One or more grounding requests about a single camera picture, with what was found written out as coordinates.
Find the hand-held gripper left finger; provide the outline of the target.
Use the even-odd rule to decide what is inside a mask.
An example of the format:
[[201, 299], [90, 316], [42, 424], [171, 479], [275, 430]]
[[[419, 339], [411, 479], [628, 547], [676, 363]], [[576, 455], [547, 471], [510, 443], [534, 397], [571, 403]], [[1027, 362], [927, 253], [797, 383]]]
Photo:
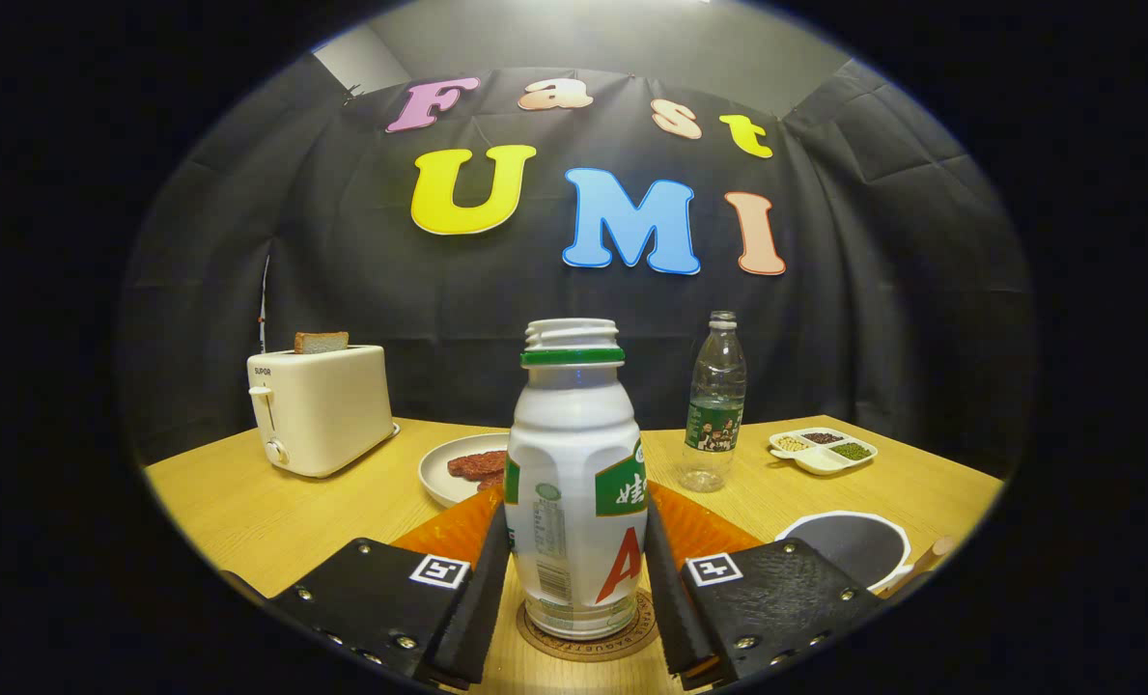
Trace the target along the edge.
[[360, 536], [269, 600], [370, 667], [467, 689], [484, 664], [509, 567], [504, 491], [480, 491], [393, 542]]

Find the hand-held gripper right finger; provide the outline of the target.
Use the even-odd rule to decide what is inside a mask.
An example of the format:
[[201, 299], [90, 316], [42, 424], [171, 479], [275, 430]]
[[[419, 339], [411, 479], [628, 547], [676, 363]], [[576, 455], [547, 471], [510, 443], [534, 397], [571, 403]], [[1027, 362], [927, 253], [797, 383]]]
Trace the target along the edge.
[[667, 672], [684, 690], [778, 675], [885, 603], [807, 542], [759, 541], [658, 482], [643, 550]]

